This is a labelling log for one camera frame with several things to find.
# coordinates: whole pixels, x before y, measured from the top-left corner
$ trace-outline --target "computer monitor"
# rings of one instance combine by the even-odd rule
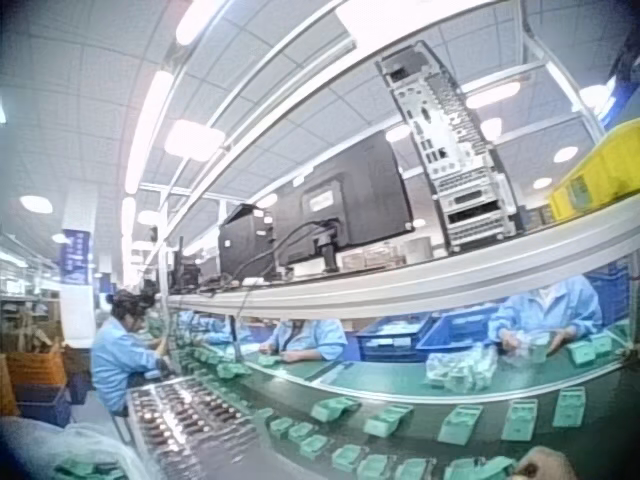
[[[270,279],[273,276],[275,263],[272,254],[251,261],[272,248],[273,232],[265,218],[269,219],[264,210],[243,203],[220,226],[218,252],[223,282],[242,282],[247,277]],[[236,274],[245,264],[246,267]]]
[[[413,231],[413,214],[398,163],[377,132],[317,165],[311,173],[275,190],[271,207],[277,244],[308,221],[335,219],[332,227],[310,226],[278,249],[280,265],[305,261],[335,250],[359,247]],[[308,235],[301,240],[300,235]],[[325,253],[325,262],[330,262]],[[335,271],[335,264],[326,271]]]

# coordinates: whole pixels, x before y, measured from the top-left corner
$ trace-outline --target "human hand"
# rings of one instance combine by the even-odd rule
[[[263,343],[258,348],[258,351],[260,353],[264,353],[265,355],[273,355],[275,350],[276,350],[276,347],[272,343]]]
[[[520,346],[520,340],[516,337],[515,332],[512,332],[511,330],[503,328],[498,333],[498,336],[500,337],[500,340],[502,340],[502,348],[508,352],[511,352]]]
[[[282,352],[280,358],[284,363],[295,363],[303,360],[300,352]]]
[[[562,348],[565,343],[569,343],[576,337],[576,329],[574,327],[568,327],[563,330],[558,330],[551,340],[551,345],[549,345],[548,355],[553,355],[558,350]]]
[[[569,460],[562,453],[546,447],[529,450],[516,467],[511,480],[578,480]]]

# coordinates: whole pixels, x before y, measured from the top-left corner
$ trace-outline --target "white pillar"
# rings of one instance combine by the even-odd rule
[[[70,183],[62,219],[63,233],[70,242],[62,245],[60,255],[60,314],[65,341],[73,348],[90,348],[96,334],[88,255],[93,244],[97,207],[96,185]]]

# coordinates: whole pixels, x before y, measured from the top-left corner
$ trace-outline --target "blue work uniform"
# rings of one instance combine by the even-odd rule
[[[344,350],[347,337],[337,319],[302,320],[296,327],[293,320],[282,320],[266,343],[278,352],[318,350],[325,360],[335,360]]]
[[[602,328],[598,294],[582,275],[554,284],[547,305],[537,291],[509,297],[489,320],[489,339],[500,341],[500,330],[552,331],[573,326],[577,338]]]
[[[240,342],[251,341],[251,331],[243,321],[236,319],[236,336]],[[222,343],[231,343],[231,320],[225,319],[224,316],[215,316],[209,318],[209,333],[204,334],[204,341],[209,345],[219,345]]]
[[[91,346],[91,375],[100,401],[112,413],[126,406],[127,381],[133,373],[154,370],[160,357],[110,317]]]

